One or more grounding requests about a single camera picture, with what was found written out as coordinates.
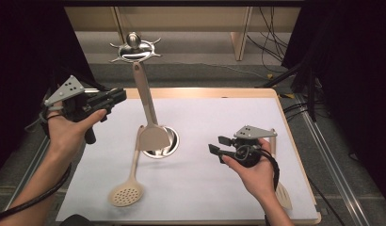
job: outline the white table surface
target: white table surface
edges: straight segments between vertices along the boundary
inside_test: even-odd
[[[116,105],[108,120],[94,126],[97,141],[87,145],[57,215],[62,221],[79,214],[91,221],[122,224],[245,224],[264,222],[260,204],[244,188],[237,174],[219,164],[208,144],[234,151],[217,142],[218,136],[233,137],[244,125],[270,130],[277,136],[280,182],[287,188],[293,221],[316,222],[314,196],[305,179],[294,141],[286,127],[277,98],[154,99],[160,124],[180,136],[178,150],[163,159],[143,153],[137,180],[143,197],[126,207],[107,201],[113,187],[128,178],[137,128],[146,125],[139,99]]]

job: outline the human hand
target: human hand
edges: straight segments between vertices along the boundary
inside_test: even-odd
[[[100,121],[106,114],[105,109],[98,110],[86,119],[73,122],[63,116],[58,116],[58,111],[48,114],[50,134],[50,154],[56,158],[71,162],[75,154],[80,150],[84,141],[85,133],[96,122]]]
[[[259,138],[262,149],[270,151],[270,144],[263,138]],[[275,194],[273,185],[273,167],[270,161],[262,157],[251,168],[241,166],[237,161],[227,155],[222,155],[222,160],[242,179],[246,190],[257,200]]]

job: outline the spatula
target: spatula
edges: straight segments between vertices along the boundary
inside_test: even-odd
[[[132,161],[131,171],[129,172],[128,180],[114,187],[108,195],[108,201],[115,206],[126,206],[137,202],[143,195],[143,186],[137,181],[137,160],[139,159],[140,150],[138,149],[138,138],[143,131],[141,125],[137,131],[137,142],[135,144],[134,158]]]
[[[166,128],[158,125],[143,63],[134,62],[132,69],[147,119],[147,126],[144,127],[138,141],[139,149],[141,151],[155,151],[168,147],[170,145],[169,134]]]
[[[272,157],[276,158],[276,136],[269,138],[270,143],[270,153]],[[286,209],[293,209],[292,202],[290,200],[289,193],[287,189],[278,182],[278,186],[276,187],[276,197],[278,198],[279,203]]]

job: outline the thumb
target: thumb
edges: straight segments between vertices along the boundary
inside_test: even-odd
[[[98,121],[100,121],[107,111],[105,109],[100,109],[95,111],[93,114],[89,115],[86,119],[78,122],[84,130],[88,130],[90,127],[92,127],[94,124],[96,124]]]
[[[244,167],[242,165],[240,165],[236,160],[232,159],[228,155],[222,155],[222,160],[225,162],[226,165],[228,165],[228,167],[237,172],[237,174],[239,175],[244,170]]]

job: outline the round metal base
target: round metal base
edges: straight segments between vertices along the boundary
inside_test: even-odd
[[[176,149],[178,149],[179,135],[172,128],[169,128],[167,126],[164,126],[164,128],[168,132],[170,145],[168,147],[165,147],[165,148],[160,149],[160,150],[143,151],[143,153],[146,154],[147,156],[149,156],[150,158],[165,158],[165,157],[172,155],[176,151]]]

